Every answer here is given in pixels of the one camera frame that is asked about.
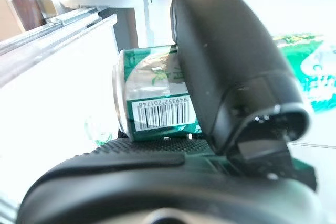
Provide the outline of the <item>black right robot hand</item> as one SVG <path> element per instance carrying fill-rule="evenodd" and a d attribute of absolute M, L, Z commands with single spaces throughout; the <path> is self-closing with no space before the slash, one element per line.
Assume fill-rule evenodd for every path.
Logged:
<path fill-rule="evenodd" d="M 315 170 L 288 142 L 309 103 L 243 0 L 172 0 L 188 95 L 127 99 L 128 136 L 68 159 L 29 189 L 17 223 L 326 223 Z"/>

